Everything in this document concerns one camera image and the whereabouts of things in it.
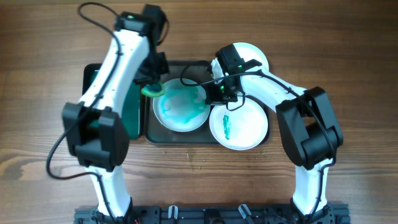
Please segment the green and yellow sponge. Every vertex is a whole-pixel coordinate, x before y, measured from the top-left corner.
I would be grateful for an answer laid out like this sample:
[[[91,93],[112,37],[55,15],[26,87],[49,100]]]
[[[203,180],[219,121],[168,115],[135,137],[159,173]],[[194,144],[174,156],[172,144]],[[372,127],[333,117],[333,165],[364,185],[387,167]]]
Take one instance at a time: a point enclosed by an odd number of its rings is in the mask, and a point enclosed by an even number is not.
[[[141,93],[150,98],[157,98],[165,94],[165,88],[162,82],[145,85]]]

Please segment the white plate with green smear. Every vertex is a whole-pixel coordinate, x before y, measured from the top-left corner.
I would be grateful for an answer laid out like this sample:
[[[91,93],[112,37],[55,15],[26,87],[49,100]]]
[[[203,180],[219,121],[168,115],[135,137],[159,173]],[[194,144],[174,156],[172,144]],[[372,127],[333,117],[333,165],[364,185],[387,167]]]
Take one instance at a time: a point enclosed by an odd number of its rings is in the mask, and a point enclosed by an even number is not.
[[[178,78],[164,83],[165,94],[152,100],[157,120],[167,129],[189,132],[198,129],[208,119],[210,105],[206,92],[193,80]]]

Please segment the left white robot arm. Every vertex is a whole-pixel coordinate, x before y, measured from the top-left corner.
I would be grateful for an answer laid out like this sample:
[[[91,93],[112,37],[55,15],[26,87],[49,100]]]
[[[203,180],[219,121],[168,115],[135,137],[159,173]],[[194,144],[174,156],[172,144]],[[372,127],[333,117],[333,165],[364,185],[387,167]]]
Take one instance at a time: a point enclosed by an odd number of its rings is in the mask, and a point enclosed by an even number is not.
[[[129,148],[129,134],[122,121],[125,99],[133,83],[159,83],[167,62],[156,51],[168,19],[162,12],[145,15],[124,12],[115,21],[111,43],[93,82],[78,103],[62,111],[68,150],[91,177],[98,206],[91,215],[97,223],[137,223],[127,192],[122,164]]]

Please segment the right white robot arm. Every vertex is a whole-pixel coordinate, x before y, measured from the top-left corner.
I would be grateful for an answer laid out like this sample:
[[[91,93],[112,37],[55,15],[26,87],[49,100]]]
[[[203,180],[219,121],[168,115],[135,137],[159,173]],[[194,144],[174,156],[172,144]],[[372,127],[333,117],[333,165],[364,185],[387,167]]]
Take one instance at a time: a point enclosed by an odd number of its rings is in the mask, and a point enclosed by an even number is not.
[[[301,216],[315,219],[326,206],[327,172],[335,165],[337,148],[343,143],[325,90],[294,86],[267,70],[219,77],[203,87],[208,95],[206,102],[214,106],[211,133],[227,148],[252,149],[266,135],[267,123],[250,98],[276,113],[282,146],[295,165],[293,204]]]

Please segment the dark grey serving tray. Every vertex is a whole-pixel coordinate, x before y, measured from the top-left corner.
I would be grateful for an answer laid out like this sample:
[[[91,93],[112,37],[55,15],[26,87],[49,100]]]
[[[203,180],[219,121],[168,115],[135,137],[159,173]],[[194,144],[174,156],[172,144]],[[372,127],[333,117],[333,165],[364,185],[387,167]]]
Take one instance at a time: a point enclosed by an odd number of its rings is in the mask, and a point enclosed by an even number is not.
[[[190,64],[193,64],[193,60],[169,60],[169,73],[161,76],[161,81],[165,83],[174,78],[180,78],[181,71]],[[207,65],[197,65],[188,68],[187,72],[183,75],[184,78],[191,79],[195,82],[206,82],[212,79]],[[269,108],[257,98],[253,96],[247,96],[248,99],[252,99],[264,110],[267,121],[270,119]],[[164,125],[158,121],[153,110],[153,98],[145,97],[145,111],[143,112],[143,135],[147,141],[155,145],[183,145],[183,144],[219,144],[218,141],[213,137],[210,126],[208,124],[209,118],[201,125],[198,129],[180,133],[167,129]]]

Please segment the black tub of green water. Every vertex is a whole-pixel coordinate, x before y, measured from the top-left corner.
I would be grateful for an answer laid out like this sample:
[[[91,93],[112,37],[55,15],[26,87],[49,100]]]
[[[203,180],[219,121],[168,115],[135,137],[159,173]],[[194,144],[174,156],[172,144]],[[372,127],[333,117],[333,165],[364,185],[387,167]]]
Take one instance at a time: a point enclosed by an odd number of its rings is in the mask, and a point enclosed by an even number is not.
[[[96,78],[101,64],[91,63],[84,68],[82,94],[84,95]],[[131,83],[124,100],[121,119],[130,140],[136,140],[142,134],[142,117],[144,106],[141,100],[141,86]]]

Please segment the black mounting rail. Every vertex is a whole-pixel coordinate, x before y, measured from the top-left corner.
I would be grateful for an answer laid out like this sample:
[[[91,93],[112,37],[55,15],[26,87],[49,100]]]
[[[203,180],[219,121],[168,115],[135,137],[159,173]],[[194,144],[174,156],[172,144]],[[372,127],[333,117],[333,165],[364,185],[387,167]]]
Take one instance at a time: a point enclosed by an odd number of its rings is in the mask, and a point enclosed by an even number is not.
[[[262,207],[248,207],[241,204],[238,207],[169,207],[134,206],[133,212],[116,223],[309,223],[301,217],[289,204],[273,204]],[[349,224],[351,217],[348,205],[330,204],[313,217],[310,223]],[[75,210],[73,223],[113,223],[107,216],[100,213],[96,207],[78,208]]]

